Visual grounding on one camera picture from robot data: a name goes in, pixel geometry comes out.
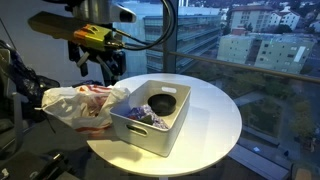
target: plastic bag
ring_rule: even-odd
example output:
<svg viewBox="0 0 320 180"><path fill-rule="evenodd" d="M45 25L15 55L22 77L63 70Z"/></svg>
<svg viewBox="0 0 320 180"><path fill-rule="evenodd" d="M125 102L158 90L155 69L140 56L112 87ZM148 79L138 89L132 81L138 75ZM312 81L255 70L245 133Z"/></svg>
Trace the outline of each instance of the plastic bag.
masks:
<svg viewBox="0 0 320 180"><path fill-rule="evenodd" d="M110 109L129 96L127 88L83 85L45 91L42 110L77 132L97 133L110 126Z"/></svg>

